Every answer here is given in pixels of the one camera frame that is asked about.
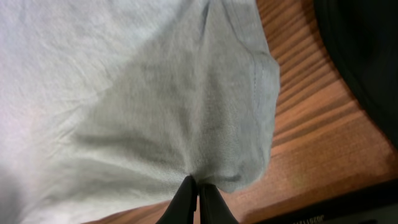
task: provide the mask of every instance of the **gray fabric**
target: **gray fabric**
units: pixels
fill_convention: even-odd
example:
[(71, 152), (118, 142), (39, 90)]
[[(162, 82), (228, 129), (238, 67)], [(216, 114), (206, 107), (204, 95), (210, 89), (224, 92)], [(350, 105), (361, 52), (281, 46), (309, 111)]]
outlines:
[(279, 67), (254, 1), (0, 1), (0, 220), (226, 192), (269, 161)]

